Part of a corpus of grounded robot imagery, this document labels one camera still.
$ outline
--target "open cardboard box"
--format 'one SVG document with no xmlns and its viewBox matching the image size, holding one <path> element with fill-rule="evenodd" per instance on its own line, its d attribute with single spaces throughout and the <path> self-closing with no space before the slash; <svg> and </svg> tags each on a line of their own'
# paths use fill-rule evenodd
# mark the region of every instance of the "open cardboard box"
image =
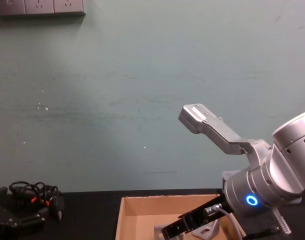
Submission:
<svg viewBox="0 0 305 240">
<path fill-rule="evenodd" d="M 176 195 L 123 197 L 121 199 L 115 240 L 154 240 L 154 226 L 175 222 L 189 212 L 214 199 L 217 195 Z M 184 240 L 201 240 L 192 233 Z M 220 219 L 219 234 L 212 240 L 237 240 L 237 231 L 227 216 Z"/>
</svg>

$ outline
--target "wall socket panel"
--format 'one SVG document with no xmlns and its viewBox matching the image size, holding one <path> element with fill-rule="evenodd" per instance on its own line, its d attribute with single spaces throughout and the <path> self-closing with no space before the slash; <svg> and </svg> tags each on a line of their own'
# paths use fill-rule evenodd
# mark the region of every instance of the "wall socket panel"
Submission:
<svg viewBox="0 0 305 240">
<path fill-rule="evenodd" d="M 0 17 L 85 14 L 83 0 L 0 0 Z"/>
</svg>

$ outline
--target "blue led ring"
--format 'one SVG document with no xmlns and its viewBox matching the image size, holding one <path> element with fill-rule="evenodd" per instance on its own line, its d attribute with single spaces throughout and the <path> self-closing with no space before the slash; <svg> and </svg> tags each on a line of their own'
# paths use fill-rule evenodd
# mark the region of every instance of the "blue led ring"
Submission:
<svg viewBox="0 0 305 240">
<path fill-rule="evenodd" d="M 257 206 L 258 205 L 258 199 L 254 195 L 248 195 L 246 196 L 246 203 L 250 206 Z"/>
</svg>

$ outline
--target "gray cable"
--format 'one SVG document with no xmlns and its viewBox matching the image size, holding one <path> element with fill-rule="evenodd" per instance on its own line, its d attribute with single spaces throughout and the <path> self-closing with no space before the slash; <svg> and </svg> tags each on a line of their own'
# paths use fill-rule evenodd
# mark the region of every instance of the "gray cable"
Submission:
<svg viewBox="0 0 305 240">
<path fill-rule="evenodd" d="M 243 236 L 242 236 L 242 233 L 239 229 L 239 226 L 237 224 L 237 221 L 225 210 L 221 209 L 221 208 L 216 208 L 216 212 L 221 212 L 223 214 L 225 214 L 229 219 L 230 221 L 233 223 L 233 226 L 235 227 L 236 231 L 237 231 L 237 234 L 238 234 L 238 239 L 239 240 L 243 240 Z"/>
</svg>

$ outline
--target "black tabletop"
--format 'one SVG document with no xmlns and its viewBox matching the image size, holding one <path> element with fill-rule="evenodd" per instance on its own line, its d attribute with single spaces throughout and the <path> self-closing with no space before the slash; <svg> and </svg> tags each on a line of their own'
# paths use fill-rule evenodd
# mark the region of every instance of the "black tabletop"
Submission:
<svg viewBox="0 0 305 240">
<path fill-rule="evenodd" d="M 216 194 L 218 189 L 136 190 L 65 193 L 65 212 L 61 223 L 48 218 L 42 232 L 22 240 L 114 240 L 121 198 L 125 196 Z M 305 196 L 298 205 L 279 209 L 288 222 L 292 235 L 281 234 L 263 240 L 305 240 Z M 255 218 L 236 216 L 246 233 L 271 227 L 274 218 L 270 213 Z"/>
</svg>

